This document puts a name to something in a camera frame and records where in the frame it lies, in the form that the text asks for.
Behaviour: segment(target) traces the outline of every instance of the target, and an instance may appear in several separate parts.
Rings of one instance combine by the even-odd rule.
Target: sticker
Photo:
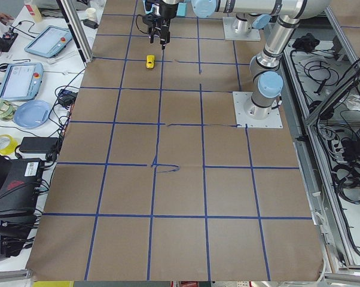
[[[25,172],[25,176],[35,176],[37,171],[38,171],[38,163],[37,162],[28,163],[26,172]]]

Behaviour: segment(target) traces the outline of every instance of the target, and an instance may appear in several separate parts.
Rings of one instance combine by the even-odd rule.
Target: table
[[[102,15],[102,10],[97,9],[98,13],[98,19],[100,19]],[[85,11],[78,11],[78,15],[80,19],[84,19],[86,17]],[[32,17],[29,15],[27,9],[24,7],[20,14],[17,16],[17,18],[14,21],[14,26],[17,25],[22,20],[28,20],[32,21]],[[24,30],[27,32],[27,30],[30,27],[29,22],[23,22],[22,25],[18,26],[19,29]],[[47,26],[53,25],[58,26],[61,28],[67,28],[67,25],[63,19],[43,19],[42,22],[36,23],[31,31],[32,32],[41,32],[44,30]],[[96,35],[95,29],[90,29],[88,27],[83,26],[84,31],[86,33],[87,39],[89,41],[90,46],[92,47],[92,44],[94,42],[94,38]],[[54,95],[54,91],[58,86],[65,86],[69,82],[71,82],[73,79],[73,82],[71,83],[71,86],[79,87],[81,84],[81,80],[83,77],[83,73],[78,75],[78,73],[82,72],[83,69],[85,69],[85,65],[82,62],[80,55],[77,51],[77,48],[75,46],[74,41],[71,41],[65,49],[57,56],[57,60],[51,61],[51,59],[46,59],[43,57],[39,57],[33,54],[29,54],[24,51],[24,47],[30,43],[32,40],[31,37],[28,37],[27,35],[15,31],[19,33],[15,43],[13,44],[12,48],[8,53],[2,53],[0,55],[0,64],[1,63],[17,63],[14,60],[16,59],[30,59],[31,62],[40,62],[44,66],[44,76],[43,81],[40,87],[40,90],[38,92],[38,95],[35,99],[44,100],[50,104],[50,106],[53,106],[56,97]],[[3,72],[0,72],[0,82],[2,81],[4,76]],[[23,104],[22,102],[15,102],[16,105]],[[69,111],[65,109],[62,106],[59,106],[55,108],[55,111],[58,116],[66,115]],[[55,114],[51,114],[51,119],[54,121],[58,120],[58,117]],[[5,122],[0,120],[0,135],[3,134],[9,134],[11,135],[15,140],[17,140],[18,143],[22,141],[22,138],[25,136],[32,136],[28,132],[31,132],[37,136],[50,136],[54,133],[54,131],[57,129],[57,125],[54,124],[52,121],[48,120],[45,124],[43,124],[40,127],[37,127],[35,129],[15,129],[15,127],[18,127],[15,123],[12,121]],[[24,157],[31,158],[31,157],[39,157],[38,154],[25,154]],[[50,180],[53,174],[53,169],[48,169],[44,172],[43,178],[47,181]],[[36,204],[38,209],[43,210],[44,203],[46,201],[47,195],[41,195],[38,197],[38,202]],[[36,230],[32,230],[30,233],[30,237],[34,236],[36,233]],[[26,261],[29,258],[31,249],[24,249],[21,251],[20,255],[17,257],[11,257],[8,259],[5,259],[3,261],[0,261],[0,271],[11,271],[11,270],[21,270],[25,268]]]

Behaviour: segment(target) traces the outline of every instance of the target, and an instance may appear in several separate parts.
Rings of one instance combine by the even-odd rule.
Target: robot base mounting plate
[[[270,115],[263,120],[255,120],[244,111],[244,103],[252,96],[252,92],[234,91],[234,111],[238,127],[257,127],[263,129],[282,129],[281,117],[278,109],[272,109]]]
[[[260,41],[260,32],[257,29],[252,29],[249,33],[235,33],[232,24],[235,17],[223,17],[222,25],[224,27],[225,40],[236,41]]]

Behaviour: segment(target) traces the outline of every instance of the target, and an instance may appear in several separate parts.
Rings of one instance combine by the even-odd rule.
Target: touchscreen display
[[[12,66],[2,92],[2,98],[26,97],[36,65]]]
[[[66,34],[67,31],[56,28],[49,28],[38,37],[38,39],[29,47],[29,49],[42,54],[48,54],[48,52],[50,52],[51,49],[60,42],[60,39],[66,36]]]

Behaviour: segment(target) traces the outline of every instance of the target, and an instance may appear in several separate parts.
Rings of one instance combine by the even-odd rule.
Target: robotic arm
[[[147,2],[150,3],[151,8],[152,5],[155,6],[156,11],[155,23],[151,27],[148,25],[151,29],[151,42],[154,35],[158,35],[163,49],[165,48],[170,40],[170,20],[176,17],[179,2],[189,1],[146,0],[146,5]],[[330,2],[331,0],[191,0],[193,11],[200,18],[208,18],[214,12],[245,13],[253,17],[261,14],[279,16],[265,47],[251,60],[250,70],[255,91],[245,104],[249,116],[261,120],[269,115],[271,105],[283,87],[281,77],[273,71],[278,68],[279,60],[295,28],[300,19],[318,15]]]

